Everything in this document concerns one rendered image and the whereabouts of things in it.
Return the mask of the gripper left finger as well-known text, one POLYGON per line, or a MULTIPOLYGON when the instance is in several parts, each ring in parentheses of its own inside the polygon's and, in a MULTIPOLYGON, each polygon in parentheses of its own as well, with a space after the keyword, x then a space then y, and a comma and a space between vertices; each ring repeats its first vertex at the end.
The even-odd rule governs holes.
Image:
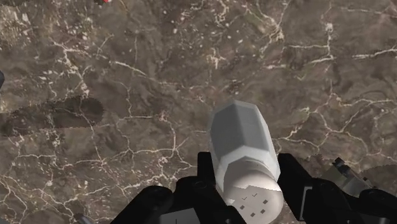
POLYGON ((209 152, 197 155, 197 175, 181 178, 174 191, 142 189, 110 224, 246 224, 216 190, 209 152))

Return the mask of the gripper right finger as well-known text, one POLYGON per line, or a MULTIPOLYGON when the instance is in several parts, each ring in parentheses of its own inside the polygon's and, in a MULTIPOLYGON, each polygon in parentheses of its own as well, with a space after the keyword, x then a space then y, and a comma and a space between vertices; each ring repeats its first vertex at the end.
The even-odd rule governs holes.
POLYGON ((277 181, 298 221, 306 224, 397 224, 397 196, 374 188, 359 197, 335 183, 311 176, 289 153, 280 153, 277 181))

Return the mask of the white grey salt shaker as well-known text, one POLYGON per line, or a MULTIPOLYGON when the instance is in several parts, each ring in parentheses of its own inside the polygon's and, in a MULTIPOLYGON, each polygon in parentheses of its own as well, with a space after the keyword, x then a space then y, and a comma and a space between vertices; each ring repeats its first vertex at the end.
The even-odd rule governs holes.
POLYGON ((270 224, 284 205, 281 174, 268 125, 254 104, 232 100, 211 116, 216 187, 246 224, 270 224))

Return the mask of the grey green angular object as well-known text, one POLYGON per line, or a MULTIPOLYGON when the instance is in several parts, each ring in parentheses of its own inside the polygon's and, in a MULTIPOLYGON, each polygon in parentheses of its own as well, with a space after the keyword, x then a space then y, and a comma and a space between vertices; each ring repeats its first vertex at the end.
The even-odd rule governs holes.
POLYGON ((360 176, 337 157, 332 165, 322 174, 321 179, 335 183, 343 192, 353 197, 359 197, 363 190, 374 188, 371 181, 360 176))

